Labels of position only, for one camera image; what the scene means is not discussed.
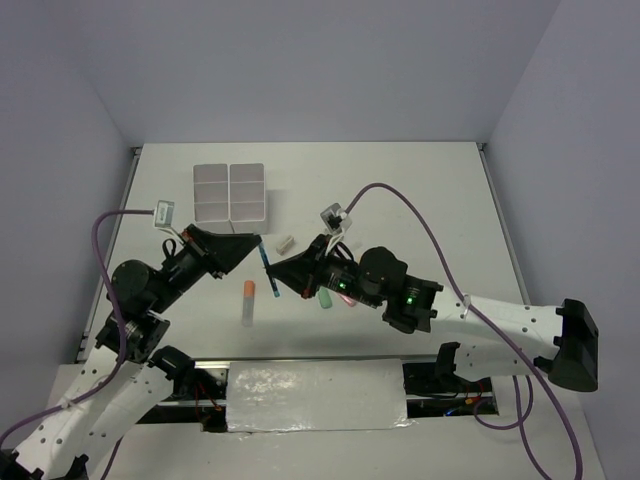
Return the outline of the blue pen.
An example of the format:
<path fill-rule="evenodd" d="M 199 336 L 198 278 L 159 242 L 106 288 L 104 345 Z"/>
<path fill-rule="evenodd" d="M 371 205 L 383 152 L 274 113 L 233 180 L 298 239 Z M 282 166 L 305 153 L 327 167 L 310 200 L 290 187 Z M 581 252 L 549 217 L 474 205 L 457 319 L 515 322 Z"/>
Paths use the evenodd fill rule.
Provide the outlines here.
<path fill-rule="evenodd" d="M 280 290 L 275 278 L 270 273 L 270 262 L 263 242 L 259 244 L 258 249 L 274 298 L 279 298 L 281 296 Z"/>

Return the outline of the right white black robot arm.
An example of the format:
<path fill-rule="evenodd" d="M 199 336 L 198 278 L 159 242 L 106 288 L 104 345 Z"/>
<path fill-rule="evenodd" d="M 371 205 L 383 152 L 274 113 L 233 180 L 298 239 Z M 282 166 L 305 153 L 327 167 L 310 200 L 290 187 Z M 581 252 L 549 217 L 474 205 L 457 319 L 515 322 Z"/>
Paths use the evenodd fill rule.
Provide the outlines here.
<path fill-rule="evenodd" d="M 457 294 L 412 276 L 407 264 L 378 246 L 360 259 L 328 251 L 318 236 L 309 247 L 269 265 L 267 273 L 304 299 L 325 288 L 371 308 L 382 307 L 392 328 L 446 337 L 437 352 L 435 380 L 446 391 L 491 376 L 541 373 L 553 385 L 594 392 L 599 330 L 587 306 L 530 306 Z"/>

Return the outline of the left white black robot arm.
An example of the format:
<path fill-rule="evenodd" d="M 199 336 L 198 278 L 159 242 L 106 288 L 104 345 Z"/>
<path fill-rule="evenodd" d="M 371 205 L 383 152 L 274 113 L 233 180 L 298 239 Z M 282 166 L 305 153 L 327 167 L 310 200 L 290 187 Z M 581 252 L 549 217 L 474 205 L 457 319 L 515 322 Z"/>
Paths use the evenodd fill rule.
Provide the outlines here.
<path fill-rule="evenodd" d="M 160 269 L 121 263 L 108 299 L 118 307 L 96 336 L 80 373 L 31 435 L 1 453 L 4 479 L 86 479 L 126 432 L 159 402 L 189 396 L 204 372 L 172 346 L 161 315 L 202 277 L 220 279 L 261 242 L 255 234 L 218 235 L 188 226 L 162 245 Z"/>

